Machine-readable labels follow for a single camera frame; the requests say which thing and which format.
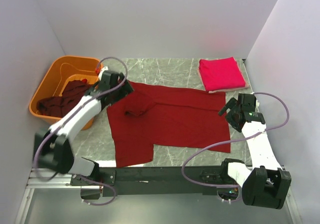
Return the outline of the dark red t-shirt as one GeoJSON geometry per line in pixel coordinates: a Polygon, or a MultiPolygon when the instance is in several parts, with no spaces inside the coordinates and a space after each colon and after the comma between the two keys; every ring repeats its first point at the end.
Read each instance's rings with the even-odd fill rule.
{"type": "Polygon", "coordinates": [[[230,138],[218,112],[224,92],[131,83],[133,92],[107,108],[116,167],[151,162],[154,145],[204,148],[230,138]]]}

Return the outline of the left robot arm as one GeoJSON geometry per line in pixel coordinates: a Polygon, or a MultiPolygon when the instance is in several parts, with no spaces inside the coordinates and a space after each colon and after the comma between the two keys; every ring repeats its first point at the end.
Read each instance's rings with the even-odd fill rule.
{"type": "Polygon", "coordinates": [[[33,167],[46,168],[56,174],[80,176],[88,185],[101,181],[99,164],[77,157],[71,143],[94,116],[133,92],[127,73],[102,68],[98,80],[80,99],[79,103],[62,119],[34,138],[33,167]]]}

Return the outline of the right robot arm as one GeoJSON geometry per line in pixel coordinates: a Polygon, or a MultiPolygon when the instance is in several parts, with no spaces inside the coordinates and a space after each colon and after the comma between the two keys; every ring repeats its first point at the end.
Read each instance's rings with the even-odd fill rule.
{"type": "Polygon", "coordinates": [[[219,177],[226,184],[234,180],[241,187],[245,205],[281,209],[292,178],[274,156],[264,116],[256,112],[257,103],[254,94],[240,93],[237,98],[231,98],[218,113],[243,134],[252,162],[252,169],[248,169],[240,160],[225,159],[219,177]]]}

